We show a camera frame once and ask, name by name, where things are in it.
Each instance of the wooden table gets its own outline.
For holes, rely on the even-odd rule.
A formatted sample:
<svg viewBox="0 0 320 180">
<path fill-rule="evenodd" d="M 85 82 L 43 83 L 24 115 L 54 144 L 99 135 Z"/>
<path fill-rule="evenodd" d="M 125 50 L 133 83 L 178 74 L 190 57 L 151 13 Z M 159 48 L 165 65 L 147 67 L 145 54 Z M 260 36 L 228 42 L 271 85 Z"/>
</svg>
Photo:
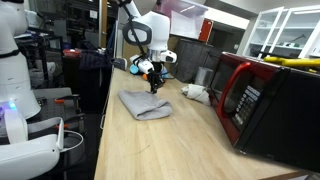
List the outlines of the wooden table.
<svg viewBox="0 0 320 180">
<path fill-rule="evenodd" d="M 115 69 L 106 112 L 96 180 L 261 179 L 297 170 L 234 150 L 212 107 L 180 93 L 186 84 L 167 80 L 157 96 L 172 104 L 171 116 L 138 121 L 118 91 L 149 91 L 140 76 Z"/>
</svg>

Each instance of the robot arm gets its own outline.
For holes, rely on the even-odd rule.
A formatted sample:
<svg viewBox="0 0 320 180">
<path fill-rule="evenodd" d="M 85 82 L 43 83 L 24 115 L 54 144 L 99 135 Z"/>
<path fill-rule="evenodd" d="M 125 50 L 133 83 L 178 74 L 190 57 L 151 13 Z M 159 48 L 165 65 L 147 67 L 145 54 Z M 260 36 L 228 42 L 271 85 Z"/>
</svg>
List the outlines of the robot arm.
<svg viewBox="0 0 320 180">
<path fill-rule="evenodd" d="M 156 93 L 164 81 L 161 71 L 163 63 L 175 63 L 177 55 L 168 50 L 170 19 L 160 13 L 152 12 L 141 16 L 132 0 L 118 0 L 119 6 L 128 17 L 123 27 L 123 37 L 130 44 L 138 46 L 140 56 L 133 56 L 130 61 L 148 76 L 151 92 Z M 142 48 L 147 45 L 147 52 Z"/>
</svg>

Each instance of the red microwave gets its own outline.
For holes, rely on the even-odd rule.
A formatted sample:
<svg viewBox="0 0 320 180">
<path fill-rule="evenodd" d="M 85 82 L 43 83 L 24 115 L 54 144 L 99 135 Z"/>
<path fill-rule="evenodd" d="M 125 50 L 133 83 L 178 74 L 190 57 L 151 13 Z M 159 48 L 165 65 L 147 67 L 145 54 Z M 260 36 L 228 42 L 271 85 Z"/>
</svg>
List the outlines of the red microwave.
<svg viewBox="0 0 320 180">
<path fill-rule="evenodd" d="M 320 172 L 320 76 L 222 53 L 212 106 L 241 152 Z"/>
</svg>

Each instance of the cable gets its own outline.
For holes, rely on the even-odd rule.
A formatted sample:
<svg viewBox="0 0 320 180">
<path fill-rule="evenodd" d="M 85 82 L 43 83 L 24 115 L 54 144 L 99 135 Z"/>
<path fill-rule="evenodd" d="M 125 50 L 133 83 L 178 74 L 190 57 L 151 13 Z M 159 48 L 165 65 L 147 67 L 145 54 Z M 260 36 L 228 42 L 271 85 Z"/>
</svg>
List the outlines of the cable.
<svg viewBox="0 0 320 180">
<path fill-rule="evenodd" d="M 60 151 L 60 153 L 70 151 L 70 150 L 72 150 L 72 149 L 74 149 L 74 148 L 76 148 L 76 147 L 78 147 L 78 146 L 80 146 L 80 145 L 82 144 L 82 142 L 83 142 L 83 136 L 82 136 L 80 133 L 77 133 L 77 132 L 74 132 L 74 131 L 70 131 L 70 130 L 64 130 L 64 132 L 72 133 L 72 134 L 76 134 L 76 135 L 80 136 L 80 137 L 81 137 L 81 141 L 80 141 L 77 145 L 75 145 L 75 146 L 73 146 L 73 147 L 71 147 L 71 148 L 63 148 L 63 149 Z"/>
</svg>

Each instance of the glass cabinet door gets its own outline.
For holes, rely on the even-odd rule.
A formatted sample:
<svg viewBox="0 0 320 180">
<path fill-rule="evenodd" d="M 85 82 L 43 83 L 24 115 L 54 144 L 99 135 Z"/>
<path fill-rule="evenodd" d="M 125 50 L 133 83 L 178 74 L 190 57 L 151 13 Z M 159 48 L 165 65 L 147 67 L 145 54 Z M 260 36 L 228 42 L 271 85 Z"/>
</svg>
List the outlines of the glass cabinet door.
<svg viewBox="0 0 320 180">
<path fill-rule="evenodd" d="M 275 27 L 269 52 L 284 57 L 304 58 L 320 29 L 320 6 L 291 8 L 283 13 L 282 24 Z"/>
<path fill-rule="evenodd" d="M 280 7 L 259 13 L 257 22 L 244 50 L 244 56 L 261 58 L 262 54 L 259 52 L 265 52 L 266 49 L 270 49 L 272 45 L 270 38 L 275 31 L 283 9 L 283 7 Z"/>
</svg>

